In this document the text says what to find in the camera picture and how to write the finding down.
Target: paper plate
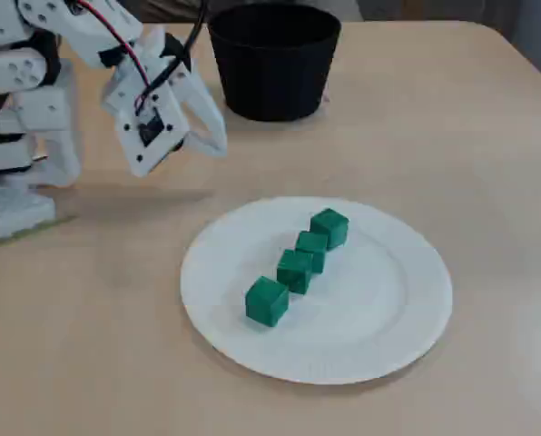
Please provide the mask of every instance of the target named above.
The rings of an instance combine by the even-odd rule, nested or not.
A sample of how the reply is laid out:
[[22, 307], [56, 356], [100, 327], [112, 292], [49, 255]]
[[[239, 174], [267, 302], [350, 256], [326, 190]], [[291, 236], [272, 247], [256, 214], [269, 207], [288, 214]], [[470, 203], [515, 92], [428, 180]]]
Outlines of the paper plate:
[[[350, 219], [345, 246], [275, 328], [245, 316], [244, 296], [326, 207]], [[247, 204], [206, 228], [182, 267], [182, 300], [219, 352], [291, 382], [347, 384], [397, 371], [445, 330], [452, 285], [437, 251], [403, 222], [365, 204], [285, 197]]]

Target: black bucket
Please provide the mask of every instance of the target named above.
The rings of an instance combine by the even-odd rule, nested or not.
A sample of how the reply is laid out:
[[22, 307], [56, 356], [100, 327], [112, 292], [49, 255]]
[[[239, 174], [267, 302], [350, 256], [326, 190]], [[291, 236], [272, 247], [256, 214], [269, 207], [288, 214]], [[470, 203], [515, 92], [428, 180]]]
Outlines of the black bucket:
[[319, 109], [341, 22], [304, 5], [244, 5], [209, 24], [226, 104], [257, 121], [294, 121]]

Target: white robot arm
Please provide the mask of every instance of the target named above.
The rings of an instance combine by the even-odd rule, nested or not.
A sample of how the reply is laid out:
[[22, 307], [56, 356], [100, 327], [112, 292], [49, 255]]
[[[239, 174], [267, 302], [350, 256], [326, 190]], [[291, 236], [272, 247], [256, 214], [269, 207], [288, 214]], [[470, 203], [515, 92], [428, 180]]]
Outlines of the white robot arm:
[[[182, 145], [226, 154], [223, 118], [187, 51], [160, 27], [140, 40], [142, 32], [115, 0], [0, 0], [0, 193], [67, 186], [81, 172], [74, 69], [59, 59], [58, 36], [89, 66], [115, 68], [102, 104], [133, 174], [147, 175]], [[183, 104], [208, 132], [191, 129]], [[35, 156], [38, 139], [46, 156]], [[36, 224], [16, 221], [0, 237]]]

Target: green block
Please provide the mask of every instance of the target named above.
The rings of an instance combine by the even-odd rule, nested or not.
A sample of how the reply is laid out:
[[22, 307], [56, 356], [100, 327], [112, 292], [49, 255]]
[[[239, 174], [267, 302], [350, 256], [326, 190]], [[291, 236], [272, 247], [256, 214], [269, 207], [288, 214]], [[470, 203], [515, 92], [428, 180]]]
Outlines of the green block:
[[289, 286], [289, 291], [305, 294], [313, 271], [311, 253], [285, 250], [277, 268], [277, 282]]
[[244, 298], [246, 316], [268, 327], [274, 327], [289, 309], [289, 289], [284, 284], [261, 277]]
[[328, 242], [329, 237], [326, 234], [299, 233], [299, 239], [297, 240], [295, 249], [298, 252], [311, 253], [313, 255], [312, 271], [316, 274], [323, 273], [325, 269], [325, 254], [327, 252]]
[[310, 219], [310, 230], [313, 233], [328, 236], [328, 250], [333, 250], [347, 241], [348, 229], [349, 218], [335, 212], [333, 209], [325, 209]]

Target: wooden table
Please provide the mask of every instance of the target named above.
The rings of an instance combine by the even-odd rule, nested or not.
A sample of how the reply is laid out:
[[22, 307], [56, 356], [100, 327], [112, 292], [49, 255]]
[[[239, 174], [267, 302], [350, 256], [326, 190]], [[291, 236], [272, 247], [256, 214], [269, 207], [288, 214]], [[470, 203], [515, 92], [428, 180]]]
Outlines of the wooden table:
[[[196, 54], [220, 98], [206, 36]], [[108, 72], [77, 65], [85, 169], [57, 194], [79, 218], [0, 248], [0, 436], [541, 436], [541, 75], [504, 39], [346, 25], [319, 114], [227, 112], [227, 159], [182, 152], [144, 180], [99, 107]], [[192, 238], [248, 201], [303, 194], [372, 204], [438, 248], [455, 310], [423, 360], [297, 386], [191, 327], [178, 278]]]

